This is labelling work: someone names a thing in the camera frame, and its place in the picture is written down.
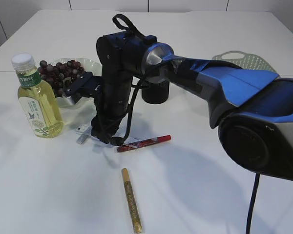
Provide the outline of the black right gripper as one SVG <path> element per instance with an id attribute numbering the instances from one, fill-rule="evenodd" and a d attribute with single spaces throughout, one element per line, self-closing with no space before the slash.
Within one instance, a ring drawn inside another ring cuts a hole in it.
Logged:
<path id="1" fill-rule="evenodd" d="M 105 144 L 124 144 L 127 140 L 127 135 L 120 137 L 114 136 L 114 134 L 118 131 L 122 119 L 127 114 L 127 110 L 115 119 L 106 118 L 99 109 L 96 111 L 96 116 L 91 121 L 91 135 Z"/>

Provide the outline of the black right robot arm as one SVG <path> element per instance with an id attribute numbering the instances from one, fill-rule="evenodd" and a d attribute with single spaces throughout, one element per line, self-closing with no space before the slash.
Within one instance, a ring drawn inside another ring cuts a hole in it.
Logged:
<path id="1" fill-rule="evenodd" d="M 172 48 L 132 32 L 100 37 L 96 44 L 102 81 L 95 97 L 92 135 L 119 145 L 112 136 L 128 103 L 133 78 L 168 81 L 204 99 L 209 124 L 222 147 L 243 168 L 293 181 L 293 78 L 245 70 L 221 61 L 176 56 Z"/>

